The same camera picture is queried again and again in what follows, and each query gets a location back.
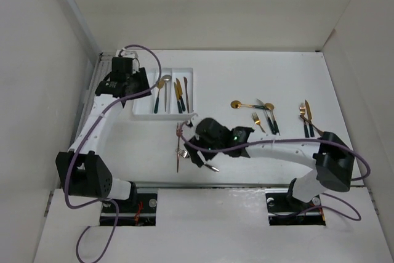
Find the silver spoon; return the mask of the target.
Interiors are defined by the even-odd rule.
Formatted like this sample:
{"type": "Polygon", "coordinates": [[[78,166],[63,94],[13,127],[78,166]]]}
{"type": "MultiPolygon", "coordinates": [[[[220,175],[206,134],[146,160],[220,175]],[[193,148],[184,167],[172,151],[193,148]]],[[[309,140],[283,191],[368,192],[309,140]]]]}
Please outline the silver spoon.
{"type": "Polygon", "coordinates": [[[163,76],[163,81],[164,81],[164,111],[167,111],[167,84],[170,82],[172,79],[171,75],[164,75],[163,76]]]}

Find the rose gold knife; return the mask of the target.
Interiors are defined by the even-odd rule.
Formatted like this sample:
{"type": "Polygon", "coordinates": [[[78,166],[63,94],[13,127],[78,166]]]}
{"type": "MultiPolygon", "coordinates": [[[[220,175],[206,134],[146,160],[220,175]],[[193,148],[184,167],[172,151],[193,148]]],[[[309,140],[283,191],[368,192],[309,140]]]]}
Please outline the rose gold knife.
{"type": "Polygon", "coordinates": [[[186,97],[186,103],[187,103],[187,112],[190,113],[190,101],[188,97],[188,80],[187,77],[183,77],[184,81],[184,86],[185,86],[185,97],[186,97]]]}

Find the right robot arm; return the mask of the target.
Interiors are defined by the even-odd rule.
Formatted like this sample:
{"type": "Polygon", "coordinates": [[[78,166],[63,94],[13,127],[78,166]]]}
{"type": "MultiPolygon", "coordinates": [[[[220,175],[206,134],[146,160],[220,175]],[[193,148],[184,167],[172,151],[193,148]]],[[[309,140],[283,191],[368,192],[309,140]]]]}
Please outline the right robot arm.
{"type": "Polygon", "coordinates": [[[286,205],[298,210],[328,190],[348,192],[355,157],[332,132],[321,137],[284,139],[251,127],[229,129],[213,118],[194,115],[185,126],[193,136],[185,141],[192,163],[201,167],[222,153],[232,158],[270,158],[308,167],[309,172],[294,178],[285,194],[286,205]]]}

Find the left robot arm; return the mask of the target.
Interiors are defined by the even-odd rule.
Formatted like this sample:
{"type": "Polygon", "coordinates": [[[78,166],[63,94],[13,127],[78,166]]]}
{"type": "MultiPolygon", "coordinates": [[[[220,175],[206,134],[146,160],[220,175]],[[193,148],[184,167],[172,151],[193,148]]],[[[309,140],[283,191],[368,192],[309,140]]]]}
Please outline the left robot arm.
{"type": "Polygon", "coordinates": [[[59,152],[56,167],[63,191],[68,196],[116,200],[126,212],[136,208],[137,189],[133,182],[115,178],[100,153],[105,148],[115,119],[126,102],[151,95],[147,73],[135,51],[111,60],[111,71],[99,82],[87,120],[66,152],[59,152]]]}

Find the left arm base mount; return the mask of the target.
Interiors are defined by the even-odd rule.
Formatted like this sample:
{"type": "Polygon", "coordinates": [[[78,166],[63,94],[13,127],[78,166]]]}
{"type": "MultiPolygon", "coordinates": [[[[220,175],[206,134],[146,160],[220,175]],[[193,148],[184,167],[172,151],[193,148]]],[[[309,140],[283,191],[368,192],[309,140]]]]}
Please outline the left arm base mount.
{"type": "MultiPolygon", "coordinates": [[[[151,227],[156,225],[157,190],[142,188],[137,194],[135,203],[126,200],[116,200],[116,202],[119,206],[117,226],[151,227]]],[[[99,226],[112,226],[115,219],[115,206],[111,203],[104,203],[100,213],[99,226]]]]}

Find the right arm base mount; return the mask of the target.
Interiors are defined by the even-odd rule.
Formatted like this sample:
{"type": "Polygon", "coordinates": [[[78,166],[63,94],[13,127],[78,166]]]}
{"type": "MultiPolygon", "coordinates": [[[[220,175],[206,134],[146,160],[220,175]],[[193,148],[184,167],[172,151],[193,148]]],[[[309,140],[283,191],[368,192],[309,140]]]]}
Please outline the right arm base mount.
{"type": "Polygon", "coordinates": [[[268,192],[266,195],[268,223],[270,226],[325,226],[323,210],[312,202],[304,203],[284,192],[268,192]]]}

